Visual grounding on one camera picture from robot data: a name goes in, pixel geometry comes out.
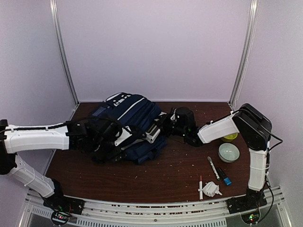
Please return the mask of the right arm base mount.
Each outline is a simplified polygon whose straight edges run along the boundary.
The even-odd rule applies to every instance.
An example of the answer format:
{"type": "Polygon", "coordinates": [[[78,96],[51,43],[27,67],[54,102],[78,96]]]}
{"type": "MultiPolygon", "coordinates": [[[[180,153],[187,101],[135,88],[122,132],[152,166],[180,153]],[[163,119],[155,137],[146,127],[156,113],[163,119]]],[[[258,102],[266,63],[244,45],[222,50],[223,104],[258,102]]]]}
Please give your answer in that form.
{"type": "Polygon", "coordinates": [[[242,221],[250,226],[260,224],[270,213],[274,204],[274,193],[270,186],[267,187],[271,195],[271,203],[265,214],[261,214],[260,208],[267,205],[264,189],[254,191],[247,189],[246,194],[240,197],[231,197],[226,201],[229,214],[241,214],[242,221]]]}

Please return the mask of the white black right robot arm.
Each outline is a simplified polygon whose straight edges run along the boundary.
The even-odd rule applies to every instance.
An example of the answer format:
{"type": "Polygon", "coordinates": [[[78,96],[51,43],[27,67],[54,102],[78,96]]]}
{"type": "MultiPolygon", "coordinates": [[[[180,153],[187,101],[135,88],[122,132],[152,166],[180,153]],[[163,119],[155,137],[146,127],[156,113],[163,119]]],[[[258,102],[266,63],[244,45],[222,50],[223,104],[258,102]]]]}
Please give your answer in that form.
{"type": "Polygon", "coordinates": [[[160,128],[168,135],[181,136],[184,142],[200,147],[214,140],[222,139],[225,145],[240,135],[250,153],[250,178],[246,195],[238,199],[229,199],[232,208],[252,209],[260,205],[264,198],[263,188],[270,168],[270,140],[283,143],[272,133],[271,121],[252,105],[245,103],[227,116],[210,121],[198,127],[194,113],[187,107],[172,108],[170,113],[160,115],[160,128]]]}

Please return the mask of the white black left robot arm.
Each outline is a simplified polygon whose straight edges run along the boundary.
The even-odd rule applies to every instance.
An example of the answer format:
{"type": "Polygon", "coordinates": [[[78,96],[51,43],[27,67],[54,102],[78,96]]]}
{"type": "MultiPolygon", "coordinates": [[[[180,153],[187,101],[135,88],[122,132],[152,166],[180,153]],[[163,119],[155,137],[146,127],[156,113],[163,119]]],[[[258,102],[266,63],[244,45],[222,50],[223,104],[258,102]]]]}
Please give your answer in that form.
{"type": "Polygon", "coordinates": [[[60,183],[36,171],[17,153],[43,149],[96,151],[104,142],[118,146],[130,135],[128,127],[109,118],[100,118],[96,125],[77,120],[45,126],[15,126],[2,119],[0,173],[14,177],[38,192],[58,210],[63,210],[68,206],[68,199],[60,183]]]}

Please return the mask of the navy blue student backpack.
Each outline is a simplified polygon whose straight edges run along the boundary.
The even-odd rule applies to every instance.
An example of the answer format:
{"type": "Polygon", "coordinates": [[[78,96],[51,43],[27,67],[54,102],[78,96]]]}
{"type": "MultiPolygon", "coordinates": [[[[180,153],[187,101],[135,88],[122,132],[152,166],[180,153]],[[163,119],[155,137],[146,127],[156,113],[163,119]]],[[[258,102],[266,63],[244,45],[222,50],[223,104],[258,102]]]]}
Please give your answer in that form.
{"type": "MultiPolygon", "coordinates": [[[[160,113],[160,107],[146,97],[120,92],[108,97],[90,113],[89,125],[98,147],[104,143],[114,144],[127,125],[135,125],[146,132],[160,113]]],[[[140,165],[156,159],[166,145],[166,139],[160,133],[152,144],[144,140],[132,146],[119,147],[125,152],[123,160],[140,165]]]]}

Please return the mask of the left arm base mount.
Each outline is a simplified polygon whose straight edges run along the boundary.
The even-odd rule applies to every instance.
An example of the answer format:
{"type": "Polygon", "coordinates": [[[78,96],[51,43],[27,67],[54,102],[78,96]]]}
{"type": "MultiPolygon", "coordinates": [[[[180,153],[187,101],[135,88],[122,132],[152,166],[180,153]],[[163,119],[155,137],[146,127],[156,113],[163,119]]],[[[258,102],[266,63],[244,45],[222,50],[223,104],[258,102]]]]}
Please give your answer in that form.
{"type": "Polygon", "coordinates": [[[73,214],[81,215],[85,201],[82,199],[64,196],[60,183],[52,179],[54,194],[50,197],[41,197],[43,205],[53,210],[51,221],[55,226],[61,227],[70,220],[73,214]]]}

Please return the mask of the black white illustrated book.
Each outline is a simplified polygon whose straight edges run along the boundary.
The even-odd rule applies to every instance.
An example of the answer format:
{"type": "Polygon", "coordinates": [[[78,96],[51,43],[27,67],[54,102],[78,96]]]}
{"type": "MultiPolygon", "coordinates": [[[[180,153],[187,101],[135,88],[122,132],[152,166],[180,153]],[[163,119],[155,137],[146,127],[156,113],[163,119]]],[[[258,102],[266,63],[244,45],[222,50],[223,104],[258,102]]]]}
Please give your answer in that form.
{"type": "Polygon", "coordinates": [[[163,122],[166,118],[167,113],[161,112],[149,126],[148,130],[145,132],[146,138],[145,140],[148,141],[150,144],[154,143],[163,128],[163,122]]]}

